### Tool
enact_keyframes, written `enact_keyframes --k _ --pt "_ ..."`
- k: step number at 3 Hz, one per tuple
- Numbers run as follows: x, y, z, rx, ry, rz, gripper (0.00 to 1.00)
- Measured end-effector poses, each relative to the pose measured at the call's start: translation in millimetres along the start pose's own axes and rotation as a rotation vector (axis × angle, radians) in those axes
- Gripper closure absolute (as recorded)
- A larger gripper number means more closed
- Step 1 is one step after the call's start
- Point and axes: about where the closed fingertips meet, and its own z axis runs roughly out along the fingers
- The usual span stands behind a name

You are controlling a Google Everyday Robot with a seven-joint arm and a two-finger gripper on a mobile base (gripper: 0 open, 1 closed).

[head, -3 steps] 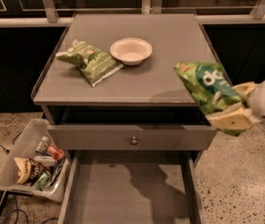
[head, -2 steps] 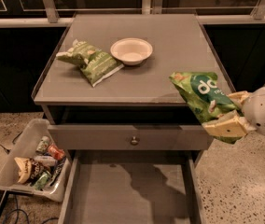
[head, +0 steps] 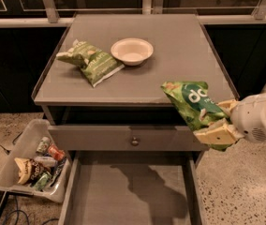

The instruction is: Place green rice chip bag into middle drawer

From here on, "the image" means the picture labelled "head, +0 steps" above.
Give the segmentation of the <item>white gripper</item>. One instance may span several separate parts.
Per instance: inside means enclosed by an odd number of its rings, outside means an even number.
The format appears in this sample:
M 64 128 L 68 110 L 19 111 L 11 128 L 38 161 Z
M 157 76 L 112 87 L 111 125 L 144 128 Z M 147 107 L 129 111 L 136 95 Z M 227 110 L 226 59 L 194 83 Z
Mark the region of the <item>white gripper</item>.
M 249 96 L 241 101 L 230 99 L 217 105 L 230 113 L 230 124 L 225 118 L 207 128 L 194 131 L 196 138 L 205 144 L 234 144 L 241 138 L 252 143 L 266 143 L 266 93 Z

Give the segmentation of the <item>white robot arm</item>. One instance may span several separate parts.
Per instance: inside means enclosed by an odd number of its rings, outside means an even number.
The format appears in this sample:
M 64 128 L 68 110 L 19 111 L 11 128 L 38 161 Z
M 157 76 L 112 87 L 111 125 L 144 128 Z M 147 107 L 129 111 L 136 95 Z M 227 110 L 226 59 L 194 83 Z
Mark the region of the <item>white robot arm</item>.
M 194 131 L 196 138 L 204 144 L 231 145 L 240 139 L 251 143 L 266 143 L 266 84 L 262 93 L 248 96 L 241 101 L 226 100 L 218 106 L 229 116 L 207 128 Z

